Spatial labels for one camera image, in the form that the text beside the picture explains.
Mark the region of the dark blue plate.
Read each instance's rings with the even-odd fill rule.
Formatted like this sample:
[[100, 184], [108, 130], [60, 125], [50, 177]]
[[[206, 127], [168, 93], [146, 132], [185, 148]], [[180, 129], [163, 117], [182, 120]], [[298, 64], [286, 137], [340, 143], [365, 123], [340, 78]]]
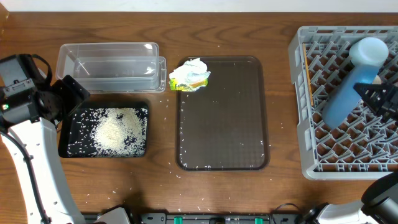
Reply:
[[322, 111], [322, 119], [330, 129], [341, 125], [360, 101], [361, 97], [354, 85], [371, 84], [378, 72], [379, 67], [374, 65], [358, 65], [344, 77], [341, 84], [330, 94]]

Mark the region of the grey dishwasher rack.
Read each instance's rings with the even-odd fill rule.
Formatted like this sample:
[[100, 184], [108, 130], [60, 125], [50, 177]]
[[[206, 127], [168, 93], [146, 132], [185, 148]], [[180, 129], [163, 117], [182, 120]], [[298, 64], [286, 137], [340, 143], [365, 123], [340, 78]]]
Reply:
[[[365, 37], [383, 40], [389, 56], [378, 76], [397, 83], [396, 26], [303, 26], [289, 44], [295, 87], [300, 160], [309, 180], [374, 180], [397, 170], [397, 122], [383, 122], [359, 101], [341, 125], [330, 129], [322, 120], [328, 95], [354, 67], [350, 47]], [[303, 57], [306, 45], [314, 106], [310, 104]]]

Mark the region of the yellow green snack wrapper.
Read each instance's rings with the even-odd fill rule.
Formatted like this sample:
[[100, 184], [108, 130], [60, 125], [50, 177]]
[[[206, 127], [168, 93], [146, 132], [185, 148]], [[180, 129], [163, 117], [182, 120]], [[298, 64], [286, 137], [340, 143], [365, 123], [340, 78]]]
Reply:
[[200, 80], [199, 82], [196, 83], [180, 83], [176, 79], [172, 78], [169, 81], [170, 89], [172, 91], [187, 91], [187, 92], [193, 92], [197, 91], [201, 87], [205, 87], [208, 84], [208, 80]]

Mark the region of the white paper napkin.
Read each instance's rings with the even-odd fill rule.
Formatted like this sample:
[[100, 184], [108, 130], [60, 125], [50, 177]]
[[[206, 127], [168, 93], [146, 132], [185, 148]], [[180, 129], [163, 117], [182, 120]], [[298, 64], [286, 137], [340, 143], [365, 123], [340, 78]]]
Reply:
[[169, 78], [177, 84], [191, 85], [206, 80], [211, 72], [201, 58], [187, 60], [170, 73]]

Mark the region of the white plastic cup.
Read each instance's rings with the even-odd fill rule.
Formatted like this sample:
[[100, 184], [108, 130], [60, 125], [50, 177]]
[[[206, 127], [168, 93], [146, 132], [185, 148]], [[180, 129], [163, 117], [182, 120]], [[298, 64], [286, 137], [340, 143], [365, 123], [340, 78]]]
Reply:
[[380, 85], [382, 83], [381, 78], [377, 75], [373, 81], [373, 84]]

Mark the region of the light blue bowl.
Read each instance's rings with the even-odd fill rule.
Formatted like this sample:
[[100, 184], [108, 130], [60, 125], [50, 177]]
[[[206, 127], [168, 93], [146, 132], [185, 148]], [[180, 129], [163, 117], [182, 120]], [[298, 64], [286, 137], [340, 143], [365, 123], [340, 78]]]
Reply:
[[378, 38], [366, 37], [353, 44], [349, 50], [351, 63], [381, 68], [389, 55], [387, 45]]

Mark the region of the orange chopstick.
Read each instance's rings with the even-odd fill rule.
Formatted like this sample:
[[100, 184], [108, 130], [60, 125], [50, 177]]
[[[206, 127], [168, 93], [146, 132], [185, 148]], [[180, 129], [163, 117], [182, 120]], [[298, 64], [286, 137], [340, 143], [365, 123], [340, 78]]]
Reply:
[[314, 106], [311, 79], [310, 79], [308, 60], [307, 60], [307, 50], [306, 50], [305, 43], [303, 43], [303, 57], [304, 57], [304, 64], [305, 64], [305, 73], [307, 76], [308, 90], [309, 90], [309, 95], [310, 95], [310, 104], [311, 104], [311, 106]]

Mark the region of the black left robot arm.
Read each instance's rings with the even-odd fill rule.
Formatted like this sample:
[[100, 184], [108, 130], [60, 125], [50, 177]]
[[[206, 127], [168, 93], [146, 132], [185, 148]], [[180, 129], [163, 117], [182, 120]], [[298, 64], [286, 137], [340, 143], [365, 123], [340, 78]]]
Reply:
[[29, 223], [131, 223], [122, 206], [83, 215], [67, 184], [57, 146], [57, 124], [90, 94], [71, 76], [52, 82], [36, 54], [1, 59], [1, 139], [12, 156]]

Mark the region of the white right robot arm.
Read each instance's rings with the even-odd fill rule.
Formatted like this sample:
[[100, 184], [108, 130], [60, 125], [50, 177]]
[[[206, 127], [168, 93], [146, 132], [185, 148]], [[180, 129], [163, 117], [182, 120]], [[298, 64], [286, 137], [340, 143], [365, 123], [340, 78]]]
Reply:
[[[397, 120], [397, 86], [357, 83], [354, 90], [374, 114], [383, 120]], [[397, 224], [397, 172], [377, 179], [360, 201], [340, 205], [324, 203], [296, 222]]]

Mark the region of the clear plastic bin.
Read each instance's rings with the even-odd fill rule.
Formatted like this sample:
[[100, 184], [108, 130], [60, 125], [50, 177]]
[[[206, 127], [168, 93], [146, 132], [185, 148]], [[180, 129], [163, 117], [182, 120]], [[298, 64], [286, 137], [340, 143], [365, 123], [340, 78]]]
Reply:
[[154, 42], [64, 44], [55, 75], [71, 76], [92, 94], [161, 93], [167, 63]]

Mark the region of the brown serving tray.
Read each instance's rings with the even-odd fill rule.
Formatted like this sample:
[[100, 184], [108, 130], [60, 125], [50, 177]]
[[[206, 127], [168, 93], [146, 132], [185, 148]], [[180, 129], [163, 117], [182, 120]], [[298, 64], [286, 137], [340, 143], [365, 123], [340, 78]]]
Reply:
[[177, 92], [176, 162], [186, 171], [261, 170], [270, 161], [264, 77], [253, 56], [202, 57], [210, 76]]

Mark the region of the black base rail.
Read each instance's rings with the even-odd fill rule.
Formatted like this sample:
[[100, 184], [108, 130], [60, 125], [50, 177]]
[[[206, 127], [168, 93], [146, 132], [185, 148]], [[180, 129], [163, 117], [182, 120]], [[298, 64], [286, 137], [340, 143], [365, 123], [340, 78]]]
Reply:
[[127, 223], [137, 224], [296, 224], [301, 215], [276, 213], [273, 215], [216, 215], [216, 214], [166, 214], [127, 212]]

